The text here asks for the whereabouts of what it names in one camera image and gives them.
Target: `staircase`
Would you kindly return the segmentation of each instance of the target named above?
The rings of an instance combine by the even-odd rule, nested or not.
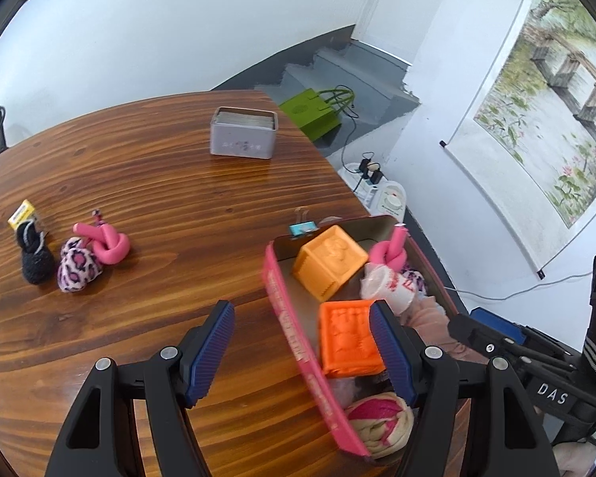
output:
[[[311,87],[315,91],[332,89],[338,84],[355,93],[353,110],[360,116],[349,141],[371,132],[394,118],[413,111],[420,101],[402,89],[408,65],[385,52],[358,41],[344,50],[321,48],[309,66],[288,64],[280,84],[257,85],[277,104]],[[326,157],[342,148],[353,121],[340,114],[342,125],[319,138],[314,144]]]

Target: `orange block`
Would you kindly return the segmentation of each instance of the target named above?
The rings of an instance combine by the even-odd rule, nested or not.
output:
[[[342,378],[386,369],[369,328],[373,301],[328,301],[320,305],[320,355],[325,375]]]
[[[292,272],[315,298],[327,301],[368,259],[366,251],[336,225],[300,248]]]

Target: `wooden table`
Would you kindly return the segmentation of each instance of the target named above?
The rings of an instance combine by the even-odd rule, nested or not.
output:
[[[364,209],[283,114],[273,159],[211,156],[208,125],[220,105],[277,109],[257,91],[156,98],[74,119],[0,155],[0,449],[21,477],[44,474],[97,359],[144,360],[201,324],[219,298],[236,305],[236,332],[189,413],[213,475],[385,471],[336,450],[260,275],[265,244],[286,233],[296,207],[316,221]],[[75,295],[54,281],[28,285],[7,225],[24,198],[54,253],[98,207],[133,250]],[[136,409],[146,473],[156,476],[145,403]]]

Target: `silver bolt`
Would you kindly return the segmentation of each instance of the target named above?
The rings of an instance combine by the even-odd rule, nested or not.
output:
[[[429,346],[424,350],[426,356],[430,359],[440,359],[442,357],[442,350],[437,346]]]
[[[508,369],[508,361],[506,359],[502,359],[500,357],[493,358],[493,366],[500,371],[505,371]]]
[[[168,346],[167,348],[161,350],[160,355],[162,359],[168,360],[174,359],[177,353],[178,350],[174,346]]]
[[[95,368],[103,371],[104,369],[108,369],[110,367],[110,359],[108,357],[102,357],[95,363]]]

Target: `pink box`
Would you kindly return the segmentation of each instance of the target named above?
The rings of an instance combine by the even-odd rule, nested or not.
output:
[[[374,243],[388,240],[396,223],[397,220],[389,215],[380,215],[340,221],[337,224],[360,246],[369,250]],[[323,226],[318,231],[300,238],[287,235],[269,242],[265,250],[262,278],[287,342],[335,443],[345,452],[372,460],[369,451],[335,400],[327,378],[320,369],[319,302],[291,275],[294,259],[300,247],[331,225]],[[408,263],[423,275],[428,294],[435,296],[437,303],[444,307],[449,317],[456,315],[457,308],[443,288],[439,276],[411,237],[406,240],[405,248],[408,253]],[[331,301],[358,299],[362,274],[362,270],[357,272],[331,298]],[[402,456],[402,450],[383,457],[378,462],[392,463]]]

